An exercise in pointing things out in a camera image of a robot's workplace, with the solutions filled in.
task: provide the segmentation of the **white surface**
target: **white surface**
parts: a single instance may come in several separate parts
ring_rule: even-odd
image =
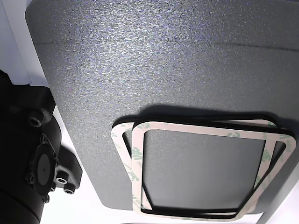
[[[31,84],[47,86],[42,67],[39,63],[30,33],[25,21],[25,10],[31,0],[1,0],[0,1],[0,69],[9,74],[14,84]],[[75,152],[71,139],[56,109],[54,116],[58,119],[62,129],[62,144],[70,147]],[[267,211],[259,223],[267,222],[268,218],[275,212],[276,208],[284,200],[285,196],[298,182],[298,175],[291,175],[287,184],[282,188],[274,203]],[[299,218],[297,214],[298,205],[296,202],[299,195],[298,184],[296,189],[288,196],[287,200],[280,206],[274,216],[270,219],[271,224],[295,223],[293,218]],[[245,215],[242,219],[235,221],[236,224],[255,224],[260,219],[261,214]],[[104,207],[87,176],[84,172],[80,189],[74,195],[67,195],[61,189],[50,193],[50,203],[45,205],[42,224],[125,224],[125,223],[210,223],[196,222],[174,219],[163,219],[145,217],[135,214],[132,211],[113,210]]]

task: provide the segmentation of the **printed 3m logo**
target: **printed 3m logo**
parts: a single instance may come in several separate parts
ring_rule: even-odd
[[[270,161],[270,160],[271,160],[271,155],[270,155],[269,151],[266,149],[263,153],[262,161],[266,162],[266,161]]]
[[[280,134],[280,135],[279,135],[279,138],[280,138],[280,139],[287,139],[287,138],[290,138],[290,136],[289,136],[289,135],[286,135],[286,134]]]
[[[142,160],[142,153],[140,152],[139,148],[134,147],[132,150],[132,154],[134,160]]]
[[[150,127],[150,124],[149,123],[143,123],[143,124],[138,125],[137,127],[140,128],[140,129],[146,130]]]
[[[291,140],[286,141],[286,151],[288,153],[292,152],[292,142],[291,142]]]
[[[234,133],[228,133],[228,137],[236,137],[239,138],[241,135],[238,132],[234,132]]]
[[[141,203],[139,201],[139,199],[137,197],[135,197],[135,195],[132,195],[133,196],[133,203],[136,205],[136,206],[140,206]]]
[[[257,185],[260,182],[260,180],[261,180],[260,176],[257,175],[255,185]]]

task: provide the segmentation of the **gray panel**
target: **gray panel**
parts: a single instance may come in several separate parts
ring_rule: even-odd
[[[185,110],[193,115],[265,112],[299,134],[293,2],[36,0],[26,20],[66,128],[107,207],[132,209],[131,183],[109,135],[121,116],[153,105],[198,108]],[[296,149],[256,212],[298,156]]]
[[[264,143],[163,130],[146,132],[143,181],[152,204],[239,208],[255,183]]]

